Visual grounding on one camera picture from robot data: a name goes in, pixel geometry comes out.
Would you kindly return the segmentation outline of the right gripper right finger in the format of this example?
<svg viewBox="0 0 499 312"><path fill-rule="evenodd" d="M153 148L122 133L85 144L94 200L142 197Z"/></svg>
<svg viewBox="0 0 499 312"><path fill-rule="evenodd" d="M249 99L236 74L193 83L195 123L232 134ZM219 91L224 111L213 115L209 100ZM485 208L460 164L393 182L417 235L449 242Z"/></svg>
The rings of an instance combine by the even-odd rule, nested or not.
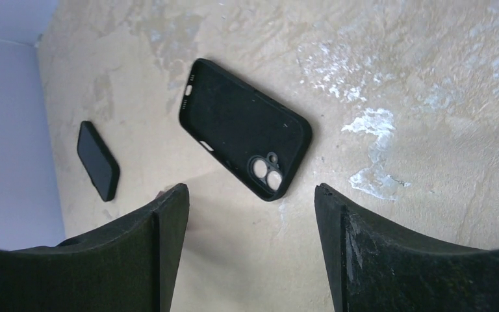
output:
<svg viewBox="0 0 499 312"><path fill-rule="evenodd" d="M314 207L335 311L499 311L499 249L423 235L325 183Z"/></svg>

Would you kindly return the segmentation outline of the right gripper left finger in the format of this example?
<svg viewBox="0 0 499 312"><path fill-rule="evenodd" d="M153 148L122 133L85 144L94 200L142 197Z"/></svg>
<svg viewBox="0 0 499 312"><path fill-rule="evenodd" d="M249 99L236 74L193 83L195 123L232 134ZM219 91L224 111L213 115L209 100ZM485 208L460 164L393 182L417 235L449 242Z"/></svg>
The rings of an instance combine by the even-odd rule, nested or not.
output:
<svg viewBox="0 0 499 312"><path fill-rule="evenodd" d="M0 250L0 311L169 311L188 187L61 242Z"/></svg>

